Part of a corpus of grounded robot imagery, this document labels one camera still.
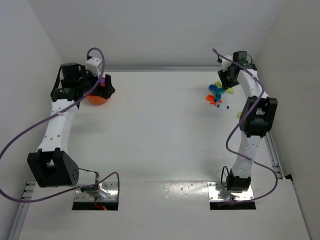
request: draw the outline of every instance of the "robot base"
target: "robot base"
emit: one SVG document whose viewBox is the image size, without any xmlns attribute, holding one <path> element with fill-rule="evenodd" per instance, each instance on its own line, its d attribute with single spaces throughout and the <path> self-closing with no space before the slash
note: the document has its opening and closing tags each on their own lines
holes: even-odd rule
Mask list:
<svg viewBox="0 0 320 240">
<path fill-rule="evenodd" d="M 80 189 L 75 190 L 72 210 L 101 210 L 99 207 L 105 207 L 108 211 L 118 210 L 118 183 L 108 181 L 102 183 L 103 193 L 97 197 L 96 204 L 93 195 L 94 192 L 82 192 Z"/>
<path fill-rule="evenodd" d="M 255 210 L 254 201 L 232 204 L 232 202 L 245 201 L 254 198 L 252 186 L 244 192 L 227 191 L 220 182 L 210 181 L 208 184 L 208 194 L 210 210 Z"/>
</svg>

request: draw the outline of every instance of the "blue toy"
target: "blue toy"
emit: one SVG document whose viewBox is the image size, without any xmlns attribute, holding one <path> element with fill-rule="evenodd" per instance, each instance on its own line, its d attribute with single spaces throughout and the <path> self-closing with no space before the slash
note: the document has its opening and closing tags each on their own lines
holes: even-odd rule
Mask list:
<svg viewBox="0 0 320 240">
<path fill-rule="evenodd" d="M 222 87 L 217 87 L 214 84 L 209 86 L 209 90 L 212 92 L 213 96 L 215 97 L 214 101 L 220 101 L 221 95 L 225 93 L 225 90 Z"/>
</svg>

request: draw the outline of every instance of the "gray wall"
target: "gray wall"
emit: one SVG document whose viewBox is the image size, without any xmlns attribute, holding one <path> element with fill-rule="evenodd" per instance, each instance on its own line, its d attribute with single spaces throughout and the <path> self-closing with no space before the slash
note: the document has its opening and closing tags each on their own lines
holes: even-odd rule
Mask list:
<svg viewBox="0 0 320 240">
<path fill-rule="evenodd" d="M 28 0 L 65 62 L 103 50 L 112 67 L 218 65 L 256 57 L 284 0 Z"/>
<path fill-rule="evenodd" d="M 288 0 L 263 45 L 258 73 L 279 101 L 272 132 L 308 230 L 319 239 L 320 1 Z"/>
<path fill-rule="evenodd" d="M 50 114 L 50 90 L 60 56 L 26 0 L 0 4 L 0 148 L 36 121 Z M 12 145 L 0 161 L 0 187 L 20 198 L 33 179 L 27 156 L 35 151 L 46 126 Z M 18 204 L 0 196 L 0 240 L 8 237 Z"/>
</svg>

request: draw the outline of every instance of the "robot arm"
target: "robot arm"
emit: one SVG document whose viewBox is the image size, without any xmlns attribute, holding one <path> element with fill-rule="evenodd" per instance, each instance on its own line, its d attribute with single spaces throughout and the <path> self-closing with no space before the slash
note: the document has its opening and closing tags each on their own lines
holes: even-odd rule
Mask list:
<svg viewBox="0 0 320 240">
<path fill-rule="evenodd" d="M 247 62 L 247 52 L 238 51 L 233 54 L 233 61 L 243 65 L 253 76 L 257 76 L 257 68 L 254 64 Z M 223 70 L 218 72 L 222 87 L 226 90 L 238 84 L 247 98 L 243 108 L 240 120 L 248 112 L 253 103 L 257 100 L 262 92 L 261 86 L 244 70 L 231 62 L 222 59 Z M 254 159 L 258 146 L 262 138 L 272 128 L 278 101 L 271 98 L 267 93 L 263 93 L 261 100 L 256 108 L 249 114 L 246 120 L 241 124 L 241 143 L 239 153 Z M 251 168 L 253 161 L 242 156 L 237 156 L 234 165 L 230 170 L 230 174 L 226 179 L 226 187 L 228 191 L 243 192 L 248 190 L 251 183 Z"/>
<path fill-rule="evenodd" d="M 98 80 L 100 65 L 100 59 L 90 57 L 85 62 L 85 66 L 77 63 L 66 63 L 60 66 L 63 79 L 60 81 L 61 71 L 59 70 L 57 81 L 51 92 L 52 115 L 75 103 L 94 86 Z M 104 83 L 98 85 L 91 94 L 108 99 L 114 92 L 111 76 L 106 74 Z M 37 151 L 29 153 L 27 157 L 28 165 L 42 188 L 91 185 L 98 179 L 97 172 L 79 169 L 68 155 L 70 129 L 79 107 L 80 105 L 75 105 L 52 118 L 48 122 Z"/>
</svg>

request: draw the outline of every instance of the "white wall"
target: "white wall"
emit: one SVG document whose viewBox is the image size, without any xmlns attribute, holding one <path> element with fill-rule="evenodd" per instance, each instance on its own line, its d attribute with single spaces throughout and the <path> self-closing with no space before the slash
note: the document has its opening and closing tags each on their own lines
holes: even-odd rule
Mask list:
<svg viewBox="0 0 320 240">
<path fill-rule="evenodd" d="M 62 60 L 26 0 L 0 4 L 0 148 L 50 114 L 50 91 Z M 0 161 L 0 187 L 20 198 L 32 174 L 27 165 L 45 131 L 18 140 Z M 0 196 L 0 240 L 7 239 L 18 204 Z"/>
<path fill-rule="evenodd" d="M 320 236 L 319 11 L 318 0 L 288 0 L 257 65 L 266 90 L 279 102 L 272 131 L 313 239 Z"/>
<path fill-rule="evenodd" d="M 284 0 L 28 0 L 65 62 L 99 47 L 112 67 L 218 66 L 256 57 Z"/>
</svg>

